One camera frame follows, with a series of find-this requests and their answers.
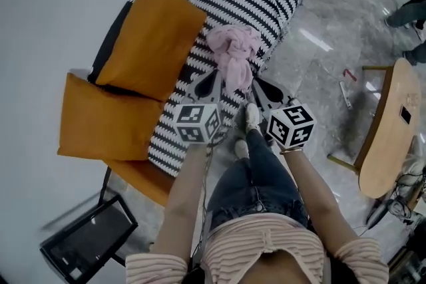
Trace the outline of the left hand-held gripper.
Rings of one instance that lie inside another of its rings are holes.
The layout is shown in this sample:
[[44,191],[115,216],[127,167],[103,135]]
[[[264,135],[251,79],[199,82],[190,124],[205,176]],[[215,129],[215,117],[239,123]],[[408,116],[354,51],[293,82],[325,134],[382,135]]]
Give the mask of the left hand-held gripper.
[[[219,100],[222,92],[220,71],[210,71],[196,78],[186,91],[190,99]],[[173,128],[181,141],[189,144],[208,144],[221,126],[217,103],[177,104]]]

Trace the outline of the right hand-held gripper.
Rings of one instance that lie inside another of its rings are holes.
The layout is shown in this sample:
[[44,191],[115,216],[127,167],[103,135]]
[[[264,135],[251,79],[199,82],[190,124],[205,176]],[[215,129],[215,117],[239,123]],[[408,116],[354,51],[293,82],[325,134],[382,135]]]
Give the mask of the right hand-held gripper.
[[266,139],[275,141],[280,147],[303,147],[316,125],[309,106],[297,98],[286,103],[271,101],[287,100],[288,91],[266,78],[256,77],[252,90],[260,108],[267,114]]

